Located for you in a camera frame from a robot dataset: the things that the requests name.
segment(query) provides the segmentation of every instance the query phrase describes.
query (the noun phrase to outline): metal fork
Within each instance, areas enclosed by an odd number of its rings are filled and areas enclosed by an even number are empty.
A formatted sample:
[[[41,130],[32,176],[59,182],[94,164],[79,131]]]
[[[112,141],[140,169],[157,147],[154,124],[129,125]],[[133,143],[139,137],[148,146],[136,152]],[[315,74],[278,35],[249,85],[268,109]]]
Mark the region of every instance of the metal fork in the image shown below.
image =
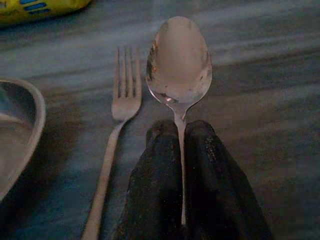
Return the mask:
[[[106,147],[104,162],[94,195],[91,211],[82,235],[82,240],[96,240],[99,236],[99,229],[102,217],[102,210],[108,187],[108,181],[113,163],[117,140],[122,127],[133,118],[141,106],[142,82],[140,74],[140,59],[138,50],[135,50],[135,82],[133,79],[131,49],[124,48],[122,77],[119,78],[119,49],[115,53],[115,77],[113,87],[112,116],[121,121],[112,131]]]

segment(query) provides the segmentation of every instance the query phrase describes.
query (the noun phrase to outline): spoon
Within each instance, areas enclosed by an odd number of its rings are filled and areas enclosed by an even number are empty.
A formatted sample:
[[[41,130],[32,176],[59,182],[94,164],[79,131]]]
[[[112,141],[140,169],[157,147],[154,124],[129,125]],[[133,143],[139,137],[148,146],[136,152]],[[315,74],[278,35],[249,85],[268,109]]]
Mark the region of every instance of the spoon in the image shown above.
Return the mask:
[[[197,25],[182,16],[167,20],[153,40],[146,71],[149,91],[172,109],[178,128],[183,187],[181,223],[186,225],[185,116],[204,97],[212,81],[211,58]]]

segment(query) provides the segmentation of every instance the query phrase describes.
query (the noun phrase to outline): gray tabletop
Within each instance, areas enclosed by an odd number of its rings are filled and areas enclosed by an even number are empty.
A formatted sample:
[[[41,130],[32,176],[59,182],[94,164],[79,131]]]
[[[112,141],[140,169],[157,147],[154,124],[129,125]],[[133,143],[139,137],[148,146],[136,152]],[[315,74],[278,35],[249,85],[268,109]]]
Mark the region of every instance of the gray tabletop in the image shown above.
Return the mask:
[[[116,47],[139,47],[144,76],[153,37],[173,16],[198,24],[212,56],[212,86],[188,121],[212,124],[276,239],[318,239],[319,12],[317,0],[97,0],[71,15],[2,29],[1,74],[35,85],[47,119],[32,194],[16,206],[1,239],[80,238],[117,124]],[[171,111],[144,86],[142,108],[118,142],[102,239],[121,214],[147,129],[166,118]]]

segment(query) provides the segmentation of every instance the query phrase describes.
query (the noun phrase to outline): fork tine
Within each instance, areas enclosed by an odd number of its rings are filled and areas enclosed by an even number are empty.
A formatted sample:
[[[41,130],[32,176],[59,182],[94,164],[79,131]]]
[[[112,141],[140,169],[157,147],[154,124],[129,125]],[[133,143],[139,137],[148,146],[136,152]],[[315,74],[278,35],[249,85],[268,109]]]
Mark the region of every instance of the fork tine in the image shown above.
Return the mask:
[[[121,97],[126,96],[126,85],[127,85],[126,84],[126,78],[127,78],[127,75],[126,75],[126,55],[127,55],[126,48],[124,48],[123,58],[122,58],[123,69],[122,69],[122,77],[121,77],[121,91],[120,91]]]
[[[135,48],[135,96],[137,98],[142,97],[142,83],[141,83],[141,73],[140,73],[140,56],[138,48]]]
[[[134,79],[132,76],[132,58],[131,58],[131,47],[128,48],[128,52],[129,52],[129,57],[128,57],[128,61],[129,61],[129,74],[128,74],[128,97],[132,97],[134,95],[134,90],[133,90],[133,85],[134,85]]]
[[[115,51],[115,74],[114,74],[114,85],[113,85],[113,99],[119,97],[119,48]]]

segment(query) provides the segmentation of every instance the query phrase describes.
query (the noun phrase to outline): yellow package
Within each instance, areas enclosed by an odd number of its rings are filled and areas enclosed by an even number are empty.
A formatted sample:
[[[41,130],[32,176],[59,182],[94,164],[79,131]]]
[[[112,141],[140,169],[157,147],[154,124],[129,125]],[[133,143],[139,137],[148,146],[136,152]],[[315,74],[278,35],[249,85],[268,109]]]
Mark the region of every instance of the yellow package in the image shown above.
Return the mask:
[[[0,0],[0,27],[79,10],[91,0]]]

